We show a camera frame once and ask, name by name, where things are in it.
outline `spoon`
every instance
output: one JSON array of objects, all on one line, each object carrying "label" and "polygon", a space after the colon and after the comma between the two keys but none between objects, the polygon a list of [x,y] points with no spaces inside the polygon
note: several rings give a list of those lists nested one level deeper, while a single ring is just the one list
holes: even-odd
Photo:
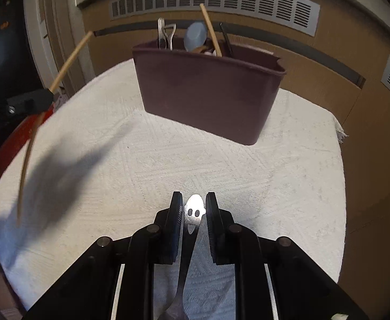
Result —
[{"label": "spoon", "polygon": [[182,252],[180,256],[179,281],[177,283],[176,296],[171,305],[159,315],[158,320],[189,320],[183,307],[183,289],[191,263],[192,253],[198,236],[201,218],[205,214],[204,201],[198,194],[190,196],[188,202],[183,207],[183,238]]}]

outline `black object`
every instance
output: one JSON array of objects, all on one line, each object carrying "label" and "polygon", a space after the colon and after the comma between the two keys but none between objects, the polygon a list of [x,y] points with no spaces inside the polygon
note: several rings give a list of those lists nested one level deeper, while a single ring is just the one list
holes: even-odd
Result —
[{"label": "black object", "polygon": [[[116,241],[98,238],[23,319],[110,319],[119,269],[125,264],[116,319],[152,320],[153,266],[176,260],[182,208],[176,191],[170,208],[159,211],[153,224]],[[206,196],[206,211],[213,262],[235,264],[236,320],[271,320],[275,309],[280,320],[324,320],[335,314],[368,319],[291,239],[257,237],[218,208],[213,192]]]},{"label": "black object", "polygon": [[39,114],[50,108],[54,95],[48,89],[38,89],[6,100],[0,99],[0,126],[6,125],[11,117],[24,118]]},{"label": "black object", "polygon": [[132,49],[146,112],[253,145],[270,113],[286,74],[278,57],[232,46],[229,57],[185,50],[173,37],[173,51],[158,49],[157,39]]},{"label": "black object", "polygon": [[230,44],[229,37],[228,37],[226,31],[224,31],[223,23],[220,23],[219,26],[220,26],[220,30],[222,31],[227,50],[229,52],[229,56],[233,57],[232,45]]}]

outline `red object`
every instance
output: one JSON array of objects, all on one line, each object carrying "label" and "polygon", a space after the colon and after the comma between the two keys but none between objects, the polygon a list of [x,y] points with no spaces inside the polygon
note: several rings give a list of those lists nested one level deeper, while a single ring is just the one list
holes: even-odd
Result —
[{"label": "red object", "polygon": [[[44,120],[45,122],[53,114],[53,106],[47,110]],[[35,123],[37,115],[30,115],[25,118],[19,126],[15,128],[13,133],[6,139],[0,147],[0,176],[5,172],[11,161],[15,158],[21,148],[25,145],[32,134],[32,127]]]},{"label": "red object", "polygon": [[232,141],[253,145],[263,129],[285,70],[278,57],[223,42],[223,57],[184,51],[173,38],[173,50],[158,40],[132,49],[146,112]]}]

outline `wooden stick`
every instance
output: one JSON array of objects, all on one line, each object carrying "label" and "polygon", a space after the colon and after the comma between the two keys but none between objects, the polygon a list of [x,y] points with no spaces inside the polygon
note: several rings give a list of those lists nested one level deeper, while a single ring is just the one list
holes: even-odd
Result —
[{"label": "wooden stick", "polygon": [[[64,63],[63,67],[60,69],[59,74],[54,79],[51,86],[48,88],[49,91],[52,93],[57,90],[60,82],[63,80],[64,76],[66,75],[67,71],[69,70],[70,66],[72,66],[73,62],[78,57],[79,52],[84,47],[84,45],[89,41],[91,36],[93,35],[92,31],[88,31],[87,34],[82,38],[82,40],[79,42],[79,44],[76,46],[72,54],[70,54],[69,58]],[[20,187],[18,189],[18,201],[17,201],[17,226],[20,225],[20,218],[21,218],[21,204],[23,202],[23,188],[25,187],[25,180],[26,180],[26,174],[27,174],[27,166],[29,165],[29,158],[30,154],[32,153],[33,143],[35,142],[36,133],[38,132],[39,126],[41,126],[42,121],[44,120],[45,112],[42,112],[38,115],[36,118],[35,123],[32,127],[32,134],[30,136],[29,144],[27,146],[25,160],[23,161],[23,167],[21,169],[21,178],[20,178]]]},{"label": "wooden stick", "polygon": [[208,31],[211,34],[211,40],[213,41],[214,49],[216,50],[216,55],[218,57],[221,57],[222,54],[221,54],[219,42],[217,42],[217,37],[216,37],[216,34],[214,32],[213,25],[211,23],[210,17],[208,16],[208,12],[205,9],[205,6],[204,6],[203,3],[200,4],[199,7],[201,7],[202,15],[204,16],[204,20],[205,20],[205,23],[207,25]]}]

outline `textured fabric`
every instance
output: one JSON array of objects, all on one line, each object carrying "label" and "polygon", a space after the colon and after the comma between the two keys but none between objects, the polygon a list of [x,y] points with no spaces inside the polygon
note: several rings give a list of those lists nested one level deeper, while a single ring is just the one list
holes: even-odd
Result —
[{"label": "textured fabric", "polygon": [[[259,236],[291,237],[335,281],[345,236],[345,186],[334,116],[279,90],[258,142],[244,146],[143,110],[133,61],[95,78],[36,137],[15,224],[24,147],[0,179],[0,261],[29,308],[96,238],[153,222],[173,191],[214,191]],[[156,266],[155,319],[179,264]],[[211,261],[203,220],[184,292],[191,319],[233,319],[233,266]]]}]

